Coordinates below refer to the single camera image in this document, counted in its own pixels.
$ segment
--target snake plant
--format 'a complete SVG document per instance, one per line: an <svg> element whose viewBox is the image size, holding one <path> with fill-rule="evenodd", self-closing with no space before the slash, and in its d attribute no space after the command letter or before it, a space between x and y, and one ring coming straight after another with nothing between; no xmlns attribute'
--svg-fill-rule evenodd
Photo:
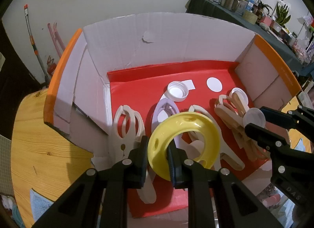
<svg viewBox="0 0 314 228"><path fill-rule="evenodd" d="M285 24L288 23L288 21L291 18L291 15L288 16L288 6L280 6L277 4L276 6L276 22L282 26L285 27Z"/></svg>

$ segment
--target white bottle cap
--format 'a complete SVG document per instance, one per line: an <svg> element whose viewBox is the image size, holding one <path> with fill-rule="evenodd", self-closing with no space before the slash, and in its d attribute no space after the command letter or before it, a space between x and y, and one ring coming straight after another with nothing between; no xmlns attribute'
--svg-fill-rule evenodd
<svg viewBox="0 0 314 228"><path fill-rule="evenodd" d="M174 102L181 102L189 94L187 86L183 82L174 81L168 84L166 97Z"/></svg>

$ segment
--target white paper circle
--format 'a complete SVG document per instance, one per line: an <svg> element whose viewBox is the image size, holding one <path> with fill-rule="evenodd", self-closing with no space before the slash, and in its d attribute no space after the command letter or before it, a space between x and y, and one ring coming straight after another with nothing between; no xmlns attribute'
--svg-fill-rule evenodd
<svg viewBox="0 0 314 228"><path fill-rule="evenodd" d="M222 90L221 82L215 77L210 77L207 79L207 86L214 92L220 92Z"/></svg>

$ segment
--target white plastic lid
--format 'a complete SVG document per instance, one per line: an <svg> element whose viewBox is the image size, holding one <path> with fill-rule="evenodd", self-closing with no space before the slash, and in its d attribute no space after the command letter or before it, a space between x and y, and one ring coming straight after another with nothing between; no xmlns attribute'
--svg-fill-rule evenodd
<svg viewBox="0 0 314 228"><path fill-rule="evenodd" d="M243 116L243 126L245 127L249 123L264 128L266 126L265 115L258 108L250 108Z"/></svg>
<svg viewBox="0 0 314 228"><path fill-rule="evenodd" d="M247 97L246 93L242 89L240 89L240 88L233 88L232 91L229 94L229 97L232 97L232 94L235 91L241 94L241 96L243 97L245 103L248 105L249 104L249 98Z"/></svg>
<svg viewBox="0 0 314 228"><path fill-rule="evenodd" d="M186 99L189 94L187 86L183 82L174 81L168 84L167 98L174 102L181 102Z"/></svg>

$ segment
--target blue cloth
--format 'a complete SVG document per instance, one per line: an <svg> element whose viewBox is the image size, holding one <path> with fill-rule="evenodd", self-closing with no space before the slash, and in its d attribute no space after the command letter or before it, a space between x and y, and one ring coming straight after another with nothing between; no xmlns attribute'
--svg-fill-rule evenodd
<svg viewBox="0 0 314 228"><path fill-rule="evenodd" d="M295 150L305 152L305 146L303 145L303 138L301 138L301 140L299 140L298 144L295 147Z"/></svg>
<svg viewBox="0 0 314 228"><path fill-rule="evenodd" d="M25 228L24 222L22 220L21 214L18 211L18 206L16 204L13 204L13 207L12 207L12 219L16 222L16 224L20 228Z"/></svg>
<svg viewBox="0 0 314 228"><path fill-rule="evenodd" d="M34 221L36 222L42 216L42 214L44 214L46 210L50 208L53 202L51 200L48 200L44 196L40 195L39 193L35 192L32 189L30 189L29 194L30 194L30 206L32 208ZM100 215L98 216L96 227L99 228L99 226L100 226Z"/></svg>

